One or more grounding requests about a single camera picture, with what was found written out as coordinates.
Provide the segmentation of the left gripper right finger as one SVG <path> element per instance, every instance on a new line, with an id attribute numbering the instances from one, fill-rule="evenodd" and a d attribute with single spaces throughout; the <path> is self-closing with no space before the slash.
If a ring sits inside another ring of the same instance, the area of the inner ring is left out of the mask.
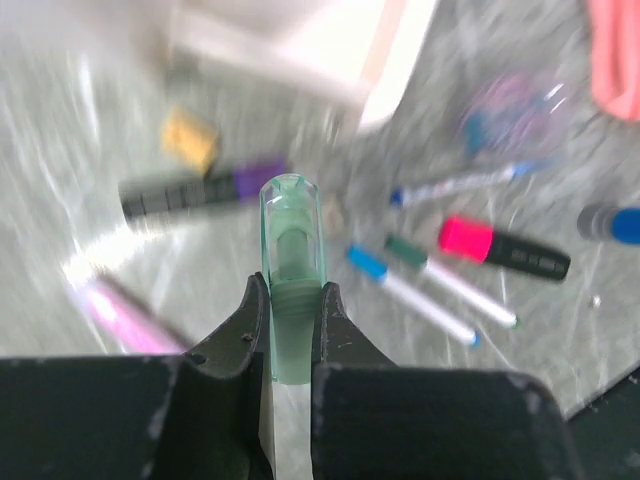
<path id="1" fill-rule="evenodd" d="M 381 381 L 393 362 L 349 319 L 339 286 L 322 289 L 311 354 L 316 479 L 387 479 Z"/>

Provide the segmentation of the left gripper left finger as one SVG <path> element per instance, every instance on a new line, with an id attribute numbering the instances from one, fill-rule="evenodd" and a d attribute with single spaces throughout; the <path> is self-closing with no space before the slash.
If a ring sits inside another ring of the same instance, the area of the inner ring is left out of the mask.
<path id="1" fill-rule="evenodd" d="M 188 452 L 215 462 L 216 479 L 273 477 L 270 317 L 256 272 L 235 312 L 189 352 L 197 377 L 188 395 Z"/>

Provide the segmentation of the green mint highlighter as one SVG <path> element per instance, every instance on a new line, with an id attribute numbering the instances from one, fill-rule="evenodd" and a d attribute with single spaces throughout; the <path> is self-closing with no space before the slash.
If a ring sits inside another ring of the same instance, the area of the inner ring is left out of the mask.
<path id="1" fill-rule="evenodd" d="M 319 191 L 298 174 L 279 175 L 262 187 L 260 207 L 272 377 L 284 385 L 304 385 L 310 382 L 314 320 L 326 283 Z"/>

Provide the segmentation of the white eraser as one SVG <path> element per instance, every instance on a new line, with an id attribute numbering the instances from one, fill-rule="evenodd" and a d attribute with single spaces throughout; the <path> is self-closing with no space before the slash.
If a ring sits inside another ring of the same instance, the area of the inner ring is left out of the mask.
<path id="1" fill-rule="evenodd" d="M 322 207 L 324 232 L 327 236 L 340 234 L 345 228 L 345 218 L 341 202 L 335 196 L 326 199 Z"/>

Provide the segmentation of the yellow eraser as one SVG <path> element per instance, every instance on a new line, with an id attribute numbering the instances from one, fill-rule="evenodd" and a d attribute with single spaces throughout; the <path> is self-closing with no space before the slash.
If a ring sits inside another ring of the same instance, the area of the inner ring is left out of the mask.
<path id="1" fill-rule="evenodd" d="M 164 151 L 205 175 L 218 155 L 218 132 L 201 119 L 180 108 L 170 111 L 162 128 Z"/>

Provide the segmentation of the white bottom drawer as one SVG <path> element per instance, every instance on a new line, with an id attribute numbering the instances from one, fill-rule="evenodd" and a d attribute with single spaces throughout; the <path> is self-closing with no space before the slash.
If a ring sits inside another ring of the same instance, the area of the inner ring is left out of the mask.
<path id="1" fill-rule="evenodd" d="M 438 7 L 435 1 L 172 1 L 170 58 L 243 72 L 310 95 L 333 133 L 394 115 Z"/>

